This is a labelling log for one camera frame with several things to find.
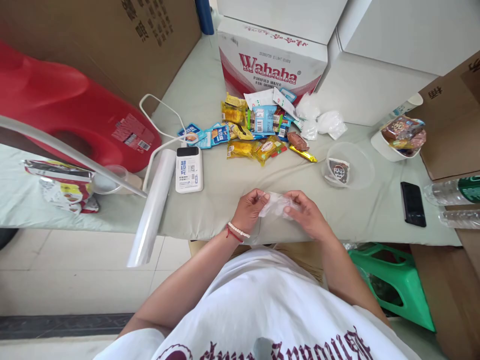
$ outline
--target red plastic container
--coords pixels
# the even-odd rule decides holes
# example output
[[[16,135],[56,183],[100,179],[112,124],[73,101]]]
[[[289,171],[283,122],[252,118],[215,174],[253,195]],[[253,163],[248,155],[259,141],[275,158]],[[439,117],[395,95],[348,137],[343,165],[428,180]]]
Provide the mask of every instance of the red plastic container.
[[[36,60],[1,41],[0,114],[65,141],[101,165],[122,165],[131,173],[145,168],[152,151],[162,143],[157,130],[137,108],[80,71]],[[82,166],[31,140],[49,153]]]

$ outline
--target green stool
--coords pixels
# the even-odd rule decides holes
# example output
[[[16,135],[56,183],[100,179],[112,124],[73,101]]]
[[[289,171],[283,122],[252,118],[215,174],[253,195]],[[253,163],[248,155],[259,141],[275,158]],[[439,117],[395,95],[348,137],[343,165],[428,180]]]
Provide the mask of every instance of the green stool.
[[[382,308],[436,331],[411,254],[379,243],[348,254]]]

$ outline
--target white box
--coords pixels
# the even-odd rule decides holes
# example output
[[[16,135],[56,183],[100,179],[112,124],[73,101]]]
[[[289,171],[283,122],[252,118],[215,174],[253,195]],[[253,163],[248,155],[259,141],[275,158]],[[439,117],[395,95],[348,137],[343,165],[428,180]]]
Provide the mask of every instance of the white box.
[[[286,88],[300,98],[317,86],[328,55],[325,45],[224,17],[218,47],[226,90],[242,97]]]
[[[335,31],[328,67],[314,95],[322,113],[338,110],[347,123],[372,126],[437,78],[343,51]]]
[[[230,18],[328,44],[347,0],[217,0]]]
[[[444,76],[480,49],[478,0],[350,0],[344,51]]]

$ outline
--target green bottle label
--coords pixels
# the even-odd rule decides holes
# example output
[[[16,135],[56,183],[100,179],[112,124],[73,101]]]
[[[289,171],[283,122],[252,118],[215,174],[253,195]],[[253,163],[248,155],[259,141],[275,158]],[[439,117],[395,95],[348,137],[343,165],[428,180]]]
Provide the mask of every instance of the green bottle label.
[[[480,175],[462,177],[458,180],[458,189],[469,202],[480,203]]]

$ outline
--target red string bracelet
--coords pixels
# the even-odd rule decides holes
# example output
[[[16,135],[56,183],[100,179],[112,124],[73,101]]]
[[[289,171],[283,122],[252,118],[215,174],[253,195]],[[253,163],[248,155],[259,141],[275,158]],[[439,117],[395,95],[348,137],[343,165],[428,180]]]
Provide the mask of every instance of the red string bracelet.
[[[241,244],[244,243],[243,240],[241,240],[237,235],[235,235],[235,233],[230,229],[229,225],[225,225],[225,229],[226,229],[226,237],[228,238],[229,235],[231,234],[235,239],[237,239]]]

